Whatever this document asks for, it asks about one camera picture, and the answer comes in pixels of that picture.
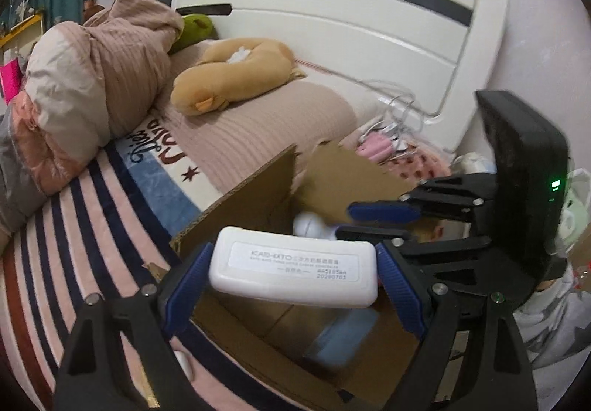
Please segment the pink ribbed pillow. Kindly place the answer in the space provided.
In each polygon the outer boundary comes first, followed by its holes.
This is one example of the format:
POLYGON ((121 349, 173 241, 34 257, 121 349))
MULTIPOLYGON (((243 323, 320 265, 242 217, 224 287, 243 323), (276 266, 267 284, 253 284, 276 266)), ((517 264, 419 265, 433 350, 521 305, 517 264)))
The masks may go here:
POLYGON ((304 78, 221 112, 183 116, 170 103, 172 81, 154 107, 176 144, 226 193, 290 146, 297 148, 301 173, 316 145, 342 141, 380 113, 365 86, 309 62, 300 69, 304 78))

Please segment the grey star patterned cloth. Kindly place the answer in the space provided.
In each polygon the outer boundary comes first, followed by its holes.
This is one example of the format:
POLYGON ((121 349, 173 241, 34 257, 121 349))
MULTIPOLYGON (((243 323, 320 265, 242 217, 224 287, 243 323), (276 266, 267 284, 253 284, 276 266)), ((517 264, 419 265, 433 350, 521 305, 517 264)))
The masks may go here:
POLYGON ((513 314, 533 369, 590 352, 590 294, 576 287, 570 264, 513 314))

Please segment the orange plush toy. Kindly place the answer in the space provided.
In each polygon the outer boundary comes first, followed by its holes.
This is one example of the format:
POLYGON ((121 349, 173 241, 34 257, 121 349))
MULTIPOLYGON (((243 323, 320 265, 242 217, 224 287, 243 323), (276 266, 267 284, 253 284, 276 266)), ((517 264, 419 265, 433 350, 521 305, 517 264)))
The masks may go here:
POLYGON ((270 38, 231 38, 209 45, 174 80, 170 103, 185 116, 222 111, 302 79, 293 51, 270 38))

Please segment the brown cardboard box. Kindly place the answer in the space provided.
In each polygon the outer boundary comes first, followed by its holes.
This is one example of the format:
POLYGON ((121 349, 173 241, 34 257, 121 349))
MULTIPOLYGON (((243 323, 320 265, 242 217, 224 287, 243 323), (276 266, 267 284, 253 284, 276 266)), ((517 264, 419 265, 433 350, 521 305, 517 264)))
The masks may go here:
MULTIPOLYGON (((335 143, 315 148, 304 172, 287 150, 237 185, 173 238, 185 257, 226 226, 328 238, 349 222, 353 202, 394 200, 433 177, 426 161, 378 165, 335 143)), ((417 339, 385 295, 367 309, 331 309, 206 290, 183 340, 195 359, 244 396, 246 380, 266 391, 262 407, 377 410, 399 384, 417 339)))

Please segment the white rectangular case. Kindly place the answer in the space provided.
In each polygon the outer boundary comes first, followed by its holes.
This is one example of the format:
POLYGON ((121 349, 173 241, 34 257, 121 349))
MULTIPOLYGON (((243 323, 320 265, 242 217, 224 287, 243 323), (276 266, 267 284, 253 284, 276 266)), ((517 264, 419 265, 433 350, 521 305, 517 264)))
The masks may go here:
POLYGON ((213 289, 263 301, 367 308, 378 296, 375 247, 225 227, 208 270, 213 289))

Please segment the white earbud case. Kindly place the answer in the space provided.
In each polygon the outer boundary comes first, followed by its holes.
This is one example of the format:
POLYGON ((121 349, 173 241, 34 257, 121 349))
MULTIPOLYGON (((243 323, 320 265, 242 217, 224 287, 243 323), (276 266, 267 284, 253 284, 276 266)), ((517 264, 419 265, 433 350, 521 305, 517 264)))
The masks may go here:
POLYGON ((294 218, 293 232, 297 237, 335 240, 336 230, 315 213, 301 212, 294 218))

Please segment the striped pink navy blanket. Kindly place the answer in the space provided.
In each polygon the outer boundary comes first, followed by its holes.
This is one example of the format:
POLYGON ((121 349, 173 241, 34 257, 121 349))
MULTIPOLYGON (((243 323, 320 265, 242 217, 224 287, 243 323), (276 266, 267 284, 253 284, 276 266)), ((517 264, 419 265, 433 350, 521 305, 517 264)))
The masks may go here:
POLYGON ((52 407, 84 298, 132 295, 150 264, 175 266, 171 239, 220 197, 152 113, 15 233, 1 258, 1 361, 34 409, 52 407))

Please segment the pink small pouch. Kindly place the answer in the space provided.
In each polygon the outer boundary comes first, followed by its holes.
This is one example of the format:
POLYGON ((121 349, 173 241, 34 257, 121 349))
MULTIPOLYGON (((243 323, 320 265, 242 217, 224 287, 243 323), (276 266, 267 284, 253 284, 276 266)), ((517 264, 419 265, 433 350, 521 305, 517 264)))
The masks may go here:
POLYGON ((374 163, 381 163, 391 157, 393 143, 383 133, 371 132, 365 140, 356 147, 356 154, 374 163))

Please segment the yellow wooden shelf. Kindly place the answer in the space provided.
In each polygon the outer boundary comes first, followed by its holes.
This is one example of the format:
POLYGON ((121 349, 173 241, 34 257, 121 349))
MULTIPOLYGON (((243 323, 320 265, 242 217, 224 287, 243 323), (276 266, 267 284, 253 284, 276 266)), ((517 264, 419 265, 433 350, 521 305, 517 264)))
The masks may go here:
POLYGON ((43 25, 43 14, 33 14, 31 17, 21 21, 18 25, 15 25, 3 38, 0 40, 0 47, 5 47, 9 42, 15 40, 19 35, 25 33, 28 28, 39 28, 38 35, 42 35, 44 32, 43 25))

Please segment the green plush toy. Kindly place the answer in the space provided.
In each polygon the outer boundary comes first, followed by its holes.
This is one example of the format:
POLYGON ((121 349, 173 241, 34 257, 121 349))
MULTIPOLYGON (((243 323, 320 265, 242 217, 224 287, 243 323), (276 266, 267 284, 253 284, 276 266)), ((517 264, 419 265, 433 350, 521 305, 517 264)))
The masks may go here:
POLYGON ((190 45, 216 38, 217 32, 213 22, 206 14, 188 14, 183 18, 184 28, 173 43, 169 55, 176 54, 190 45))

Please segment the pink polka dot sheet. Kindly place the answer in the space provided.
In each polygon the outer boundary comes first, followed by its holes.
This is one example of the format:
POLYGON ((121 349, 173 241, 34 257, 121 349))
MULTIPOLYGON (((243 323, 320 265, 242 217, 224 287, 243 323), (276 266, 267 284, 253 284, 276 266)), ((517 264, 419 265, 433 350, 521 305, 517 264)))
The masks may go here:
MULTIPOLYGON (((345 149, 356 152, 356 147, 365 138, 360 131, 355 131, 339 144, 345 149)), ((389 138, 393 143, 391 157, 381 163, 372 163, 384 168, 391 175, 415 185, 452 174, 449 159, 429 145, 412 139, 389 138)))

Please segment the light blue rectangular box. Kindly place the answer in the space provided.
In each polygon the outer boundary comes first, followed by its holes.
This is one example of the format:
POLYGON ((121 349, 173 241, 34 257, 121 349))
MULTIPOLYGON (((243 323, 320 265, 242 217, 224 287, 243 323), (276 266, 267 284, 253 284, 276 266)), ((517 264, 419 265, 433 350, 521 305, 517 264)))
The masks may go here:
POLYGON ((342 310, 332 324, 312 341, 304 361, 321 369, 338 372, 355 357, 379 318, 374 309, 342 310))

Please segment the rolled pink grey quilt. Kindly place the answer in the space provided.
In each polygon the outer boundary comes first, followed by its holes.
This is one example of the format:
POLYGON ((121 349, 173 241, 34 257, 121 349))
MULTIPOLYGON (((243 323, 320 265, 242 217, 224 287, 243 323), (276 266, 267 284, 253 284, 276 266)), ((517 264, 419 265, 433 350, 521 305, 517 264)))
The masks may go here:
POLYGON ((184 28, 155 0, 115 0, 84 24, 62 23, 33 48, 1 118, 1 231, 10 236, 134 130, 169 77, 184 28))

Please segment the white bed headboard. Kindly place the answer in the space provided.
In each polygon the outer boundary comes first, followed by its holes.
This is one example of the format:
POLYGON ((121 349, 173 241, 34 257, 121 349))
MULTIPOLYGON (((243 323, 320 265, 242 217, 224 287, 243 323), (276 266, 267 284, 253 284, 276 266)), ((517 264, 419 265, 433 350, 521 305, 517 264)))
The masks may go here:
POLYGON ((274 38, 320 69, 373 85, 436 146, 460 145, 505 31, 508 0, 172 0, 221 38, 274 38))

